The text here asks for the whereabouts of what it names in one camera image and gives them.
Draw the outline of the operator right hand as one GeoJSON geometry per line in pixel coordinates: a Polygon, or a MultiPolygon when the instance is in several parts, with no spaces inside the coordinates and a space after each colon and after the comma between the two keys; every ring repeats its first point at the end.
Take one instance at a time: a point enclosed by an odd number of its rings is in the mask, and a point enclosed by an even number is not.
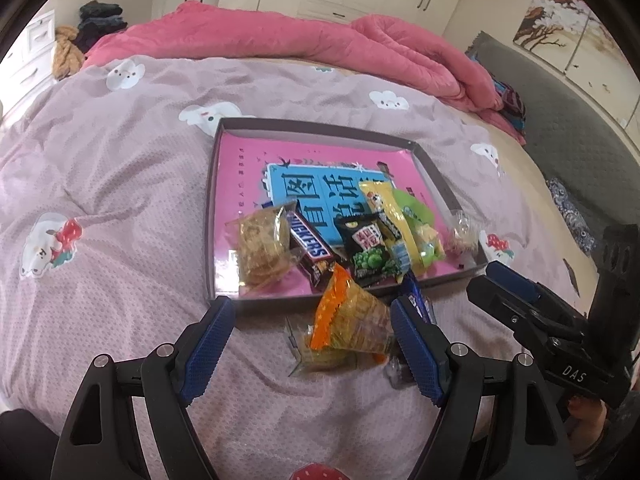
{"type": "Polygon", "coordinates": [[[567,409],[570,419],[566,431],[578,466],[608,460],[634,426],[628,424],[626,416],[610,412],[599,399],[572,396],[567,409]]]}

